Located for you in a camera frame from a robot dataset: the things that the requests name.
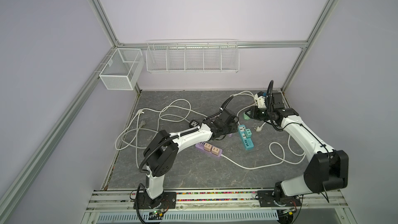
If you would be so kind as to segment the teal power strip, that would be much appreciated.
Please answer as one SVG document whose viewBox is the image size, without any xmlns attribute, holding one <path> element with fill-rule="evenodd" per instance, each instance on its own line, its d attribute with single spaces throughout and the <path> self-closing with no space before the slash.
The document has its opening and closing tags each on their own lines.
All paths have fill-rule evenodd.
<svg viewBox="0 0 398 224">
<path fill-rule="evenodd" d="M 251 138 L 247 139 L 245 136 L 245 130 L 246 130 L 246 126 L 245 125 L 239 125 L 238 126 L 238 133 L 240 135 L 240 138 L 243 142 L 244 148 L 246 150 L 251 150 L 254 148 L 254 144 Z"/>
</svg>

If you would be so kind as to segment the black power strip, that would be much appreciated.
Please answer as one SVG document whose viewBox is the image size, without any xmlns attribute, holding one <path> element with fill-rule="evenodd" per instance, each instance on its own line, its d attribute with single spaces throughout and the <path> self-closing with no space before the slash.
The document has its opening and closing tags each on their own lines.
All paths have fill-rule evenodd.
<svg viewBox="0 0 398 224">
<path fill-rule="evenodd" d="M 201 126 L 201 122 L 200 122 L 200 121 L 197 121 L 197 120 L 192 119 L 192 120 L 189 122 L 189 127 L 190 127 L 190 128 L 198 128 L 198 127 L 200 127 L 200 126 Z"/>
</svg>

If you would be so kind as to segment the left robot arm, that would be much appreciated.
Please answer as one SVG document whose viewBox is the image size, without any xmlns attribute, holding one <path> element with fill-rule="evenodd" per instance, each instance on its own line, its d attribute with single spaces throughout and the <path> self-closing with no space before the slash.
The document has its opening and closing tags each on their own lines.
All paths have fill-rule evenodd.
<svg viewBox="0 0 398 224">
<path fill-rule="evenodd" d="M 143 161 L 138 170 L 146 175 L 145 194 L 157 199 L 164 193 L 164 176 L 172 168 L 177 155 L 198 143 L 208 142 L 236 133 L 239 117 L 231 110 L 203 119 L 191 121 L 190 128 L 175 133 L 158 132 L 143 152 Z"/>
</svg>

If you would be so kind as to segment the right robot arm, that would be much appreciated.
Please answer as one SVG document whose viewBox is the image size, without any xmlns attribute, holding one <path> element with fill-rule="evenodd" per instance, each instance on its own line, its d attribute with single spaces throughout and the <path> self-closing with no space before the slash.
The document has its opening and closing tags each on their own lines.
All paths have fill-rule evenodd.
<svg viewBox="0 0 398 224">
<path fill-rule="evenodd" d="M 254 106 L 245 112 L 246 115 L 270 124 L 276 131 L 286 131 L 308 160 L 302 175 L 275 184 L 275 202 L 282 203 L 289 197 L 325 194 L 329 190 L 347 187 L 349 156 L 344 151 L 325 143 L 304 123 L 297 111 L 286 108 L 281 93 L 260 91 L 255 94 L 254 101 Z"/>
</svg>

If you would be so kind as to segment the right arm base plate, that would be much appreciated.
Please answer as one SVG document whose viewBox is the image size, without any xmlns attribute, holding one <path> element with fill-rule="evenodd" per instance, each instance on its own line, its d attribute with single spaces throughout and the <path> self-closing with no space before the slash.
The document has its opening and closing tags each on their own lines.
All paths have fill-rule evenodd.
<svg viewBox="0 0 398 224">
<path fill-rule="evenodd" d="M 286 197 L 274 190 L 259 190 L 255 196 L 261 207 L 300 207 L 302 201 L 299 196 Z"/>
</svg>

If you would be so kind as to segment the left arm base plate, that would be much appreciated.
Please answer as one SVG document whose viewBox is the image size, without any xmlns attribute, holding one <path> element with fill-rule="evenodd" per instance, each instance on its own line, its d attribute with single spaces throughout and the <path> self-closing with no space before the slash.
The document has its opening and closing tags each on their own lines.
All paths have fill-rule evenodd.
<svg viewBox="0 0 398 224">
<path fill-rule="evenodd" d="M 177 193 L 165 191 L 155 199 L 146 192 L 139 192 L 138 199 L 134 202 L 134 209 L 174 209 L 177 203 Z"/>
</svg>

